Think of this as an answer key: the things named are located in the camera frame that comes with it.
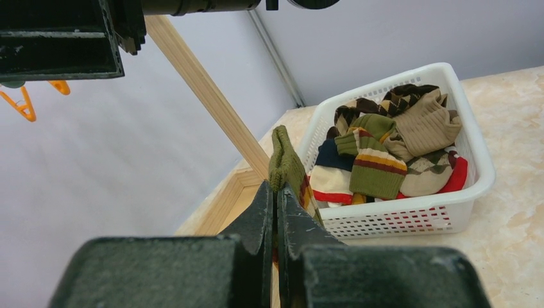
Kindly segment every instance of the white wall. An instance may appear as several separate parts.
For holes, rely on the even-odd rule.
[[[257,138],[294,107],[246,13],[172,20]],[[150,38],[123,63],[28,83],[36,123],[0,103],[0,307],[44,307],[87,239],[173,234],[240,159]]]
[[[258,8],[306,100],[432,62],[472,78],[544,65],[543,0],[342,0]]]

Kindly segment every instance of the wooden pole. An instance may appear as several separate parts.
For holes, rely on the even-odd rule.
[[[178,74],[185,80],[256,174],[263,180],[268,179],[269,157],[183,41],[168,17],[152,15],[145,16],[145,19],[148,34],[178,71]]]

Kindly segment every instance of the sock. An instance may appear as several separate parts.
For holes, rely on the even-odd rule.
[[[352,127],[364,128],[380,143],[383,143],[395,130],[396,124],[388,117],[379,114],[366,114],[356,119],[352,123]]]
[[[340,155],[356,155],[350,190],[384,199],[394,199],[406,175],[406,165],[387,152],[364,128],[334,139]]]
[[[387,151],[393,154],[396,158],[402,159],[404,162],[409,162],[414,158],[414,155],[408,152],[406,143],[397,130],[394,130],[389,137],[384,140],[384,146]]]
[[[350,177],[354,160],[355,157],[340,156],[333,139],[323,142],[310,177],[310,186],[316,200],[352,203]]]
[[[374,200],[375,200],[374,197],[371,197],[371,196],[365,196],[362,194],[353,194],[352,205],[372,203],[374,202]]]
[[[336,150],[334,139],[327,139],[319,147],[316,166],[338,168],[351,172],[354,160],[354,157],[340,156]]]
[[[352,204],[351,175],[351,171],[314,166],[310,177],[310,186],[315,199],[325,202]]]
[[[450,193],[454,191],[460,191],[463,189],[466,182],[466,177],[468,175],[468,161],[460,157],[456,150],[453,150],[451,147],[445,149],[448,152],[448,160],[450,165],[453,167],[452,175],[448,179],[448,182],[442,189],[440,189],[437,194]],[[396,199],[409,198],[402,194],[398,193]]]
[[[408,197],[436,194],[446,185],[453,172],[448,152],[444,150],[416,157],[406,163],[406,166],[408,172],[400,186],[400,192]]]
[[[300,206],[323,225],[304,165],[293,149],[285,126],[278,126],[272,131],[272,145],[274,153],[268,167],[270,186],[278,192],[284,188],[285,183],[288,183],[293,188]]]
[[[410,109],[394,117],[396,131],[401,142],[393,140],[393,132],[384,145],[394,155],[398,155],[398,147],[404,143],[406,151],[419,157],[433,151],[443,149],[455,142],[461,131],[461,120],[457,112],[444,107],[447,94],[442,95],[439,89],[425,94]]]
[[[366,114],[356,119],[345,134],[334,139],[340,155],[357,156],[359,154],[359,136],[352,133],[358,128],[362,128],[371,138],[377,139],[381,143],[389,137],[390,133],[394,132],[395,121],[377,114]]]
[[[374,101],[366,98],[353,99],[345,105],[336,108],[334,112],[334,127],[336,127],[336,130],[331,129],[329,132],[331,134],[344,135],[348,131],[348,128],[353,126],[352,123],[361,116],[361,113],[376,114],[377,111],[378,105]]]
[[[386,93],[378,105],[377,114],[395,117],[414,106],[420,98],[438,89],[435,85],[399,85]]]

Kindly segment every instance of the plastic basket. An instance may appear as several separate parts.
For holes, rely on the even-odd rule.
[[[495,182],[495,168],[481,130],[457,75],[446,63],[397,74],[319,104],[298,148],[306,172],[315,165],[318,147],[334,125],[338,106],[355,98],[378,102],[387,91],[406,83],[437,85],[442,93],[448,93],[447,108],[457,110],[463,124],[455,145],[460,156],[468,161],[467,181],[463,190],[451,193],[344,207],[329,208],[325,204],[319,210],[325,228],[340,239],[460,232],[468,225],[475,199],[489,191]]]

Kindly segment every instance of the marble countertop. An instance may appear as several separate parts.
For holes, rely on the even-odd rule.
[[[464,80],[463,87],[497,169],[491,192],[479,198],[468,228],[457,234],[346,241],[350,245],[433,245],[467,254],[494,307],[544,304],[544,66]],[[275,126],[287,127],[297,147],[315,107],[287,111]],[[271,130],[260,144],[272,153]],[[242,161],[235,169],[247,168]],[[219,186],[180,227],[189,235]]]

